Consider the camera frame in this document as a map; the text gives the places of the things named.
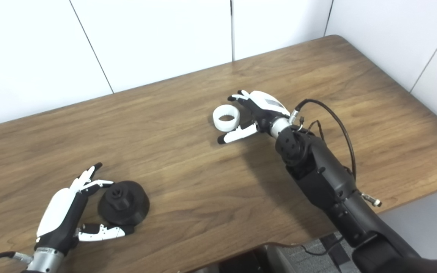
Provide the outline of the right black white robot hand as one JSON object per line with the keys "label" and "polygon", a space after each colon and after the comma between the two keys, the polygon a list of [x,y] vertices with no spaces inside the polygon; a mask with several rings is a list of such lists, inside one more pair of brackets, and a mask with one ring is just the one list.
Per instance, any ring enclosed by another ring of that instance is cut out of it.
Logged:
{"label": "right black white robot hand", "polygon": [[255,133],[267,133],[273,138],[278,138],[281,131],[289,128],[290,112],[272,95],[262,91],[248,93],[245,90],[238,91],[228,97],[230,102],[238,102],[248,109],[252,119],[237,125],[231,131],[217,138],[218,144],[228,144],[243,138],[248,138]]}

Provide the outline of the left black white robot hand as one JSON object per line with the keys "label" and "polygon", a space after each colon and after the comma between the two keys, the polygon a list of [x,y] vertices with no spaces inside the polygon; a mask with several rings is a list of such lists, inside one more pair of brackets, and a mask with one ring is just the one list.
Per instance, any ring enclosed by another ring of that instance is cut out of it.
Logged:
{"label": "left black white robot hand", "polygon": [[99,242],[124,237],[135,233],[132,225],[79,225],[88,199],[101,188],[109,188],[113,181],[93,180],[102,163],[94,164],[72,184],[57,191],[48,204],[36,232],[34,249],[50,248],[64,256],[79,242]]}

